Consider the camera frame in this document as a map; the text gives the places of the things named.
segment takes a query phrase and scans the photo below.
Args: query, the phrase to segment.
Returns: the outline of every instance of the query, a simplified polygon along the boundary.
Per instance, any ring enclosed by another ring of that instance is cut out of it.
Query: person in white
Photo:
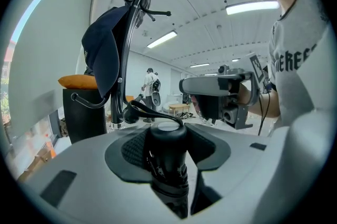
[[[149,107],[152,110],[156,110],[156,106],[154,105],[152,101],[152,84],[155,80],[157,80],[158,77],[153,73],[153,69],[150,67],[147,69],[147,74],[144,79],[144,85],[142,87],[142,91],[145,91],[145,100],[146,100],[146,106]],[[143,121],[145,123],[151,123],[154,122],[154,118],[146,118]]]

